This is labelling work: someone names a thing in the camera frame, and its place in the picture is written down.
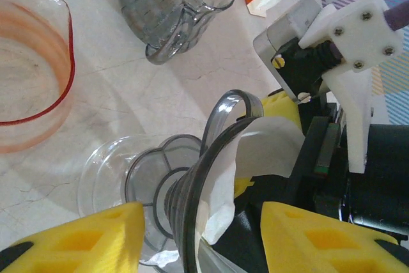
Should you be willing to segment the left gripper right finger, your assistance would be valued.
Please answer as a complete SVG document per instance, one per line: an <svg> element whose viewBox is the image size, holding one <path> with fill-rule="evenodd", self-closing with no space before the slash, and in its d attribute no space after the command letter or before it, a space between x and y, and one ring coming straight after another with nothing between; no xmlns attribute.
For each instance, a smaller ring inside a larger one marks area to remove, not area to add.
<svg viewBox="0 0 409 273"><path fill-rule="evenodd" d="M261 237L269 273L409 273L392 236L284 203L263 203Z"/></svg>

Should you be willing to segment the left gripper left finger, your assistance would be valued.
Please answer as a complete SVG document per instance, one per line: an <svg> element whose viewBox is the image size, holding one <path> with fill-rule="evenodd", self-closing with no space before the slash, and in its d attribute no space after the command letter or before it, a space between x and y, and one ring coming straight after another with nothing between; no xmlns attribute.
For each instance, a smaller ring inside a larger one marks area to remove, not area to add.
<svg viewBox="0 0 409 273"><path fill-rule="evenodd" d="M138 273L143 241L143 206L125 203L16 241L0 273Z"/></svg>

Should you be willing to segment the white paper coffee filter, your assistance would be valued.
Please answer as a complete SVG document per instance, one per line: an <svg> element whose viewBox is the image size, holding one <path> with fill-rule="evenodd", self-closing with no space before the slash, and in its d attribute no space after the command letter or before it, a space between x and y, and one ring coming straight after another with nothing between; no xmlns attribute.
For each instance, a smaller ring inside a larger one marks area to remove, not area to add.
<svg viewBox="0 0 409 273"><path fill-rule="evenodd" d="M235 215L234 184L248 184L251 177L289 177L304 143L293 121L282 116L256 118L236 134L225 131L213 142L201 166L208 172L196 216L196 240L215 244Z"/></svg>

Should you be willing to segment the grey plastic dripper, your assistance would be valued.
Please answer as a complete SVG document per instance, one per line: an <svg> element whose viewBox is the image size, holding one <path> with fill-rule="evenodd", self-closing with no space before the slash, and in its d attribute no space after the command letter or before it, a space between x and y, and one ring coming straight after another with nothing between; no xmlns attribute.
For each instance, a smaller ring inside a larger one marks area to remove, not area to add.
<svg viewBox="0 0 409 273"><path fill-rule="evenodd" d="M126 201L140 201L152 190L152 209L146 218L154 229L177 247L183 273L199 273L195 244L199 199L218 154L255 118L263 115L260 99L242 90L223 94L206 123L201 139L180 134L166 139L158 148L139 154L125 181Z"/></svg>

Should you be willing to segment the clear glass server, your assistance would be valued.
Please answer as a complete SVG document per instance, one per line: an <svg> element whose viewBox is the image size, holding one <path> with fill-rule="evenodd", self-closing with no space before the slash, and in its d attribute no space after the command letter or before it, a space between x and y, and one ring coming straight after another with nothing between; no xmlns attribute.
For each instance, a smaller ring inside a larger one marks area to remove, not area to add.
<svg viewBox="0 0 409 273"><path fill-rule="evenodd" d="M140 202L145 227L140 266L157 273L183 273L165 198L199 159L201 140L190 134L167 139L126 136L97 148L84 165L77 192L79 214L87 216Z"/></svg>

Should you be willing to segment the grey glass pitcher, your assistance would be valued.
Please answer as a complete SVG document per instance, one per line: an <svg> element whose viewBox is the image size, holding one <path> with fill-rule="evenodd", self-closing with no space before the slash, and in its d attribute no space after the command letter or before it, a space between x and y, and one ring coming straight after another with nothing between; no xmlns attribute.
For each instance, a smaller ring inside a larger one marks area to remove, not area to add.
<svg viewBox="0 0 409 273"><path fill-rule="evenodd" d="M235 0L119 0L132 32L142 41L147 60L162 65L192 49L216 14Z"/></svg>

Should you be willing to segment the orange glass pitcher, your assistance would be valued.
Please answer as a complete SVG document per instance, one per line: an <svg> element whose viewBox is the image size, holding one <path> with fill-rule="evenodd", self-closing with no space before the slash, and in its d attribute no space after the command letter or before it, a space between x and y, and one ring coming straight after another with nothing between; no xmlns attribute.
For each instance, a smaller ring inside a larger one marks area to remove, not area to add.
<svg viewBox="0 0 409 273"><path fill-rule="evenodd" d="M41 143L64 123L75 77L65 0L0 0L0 153Z"/></svg>

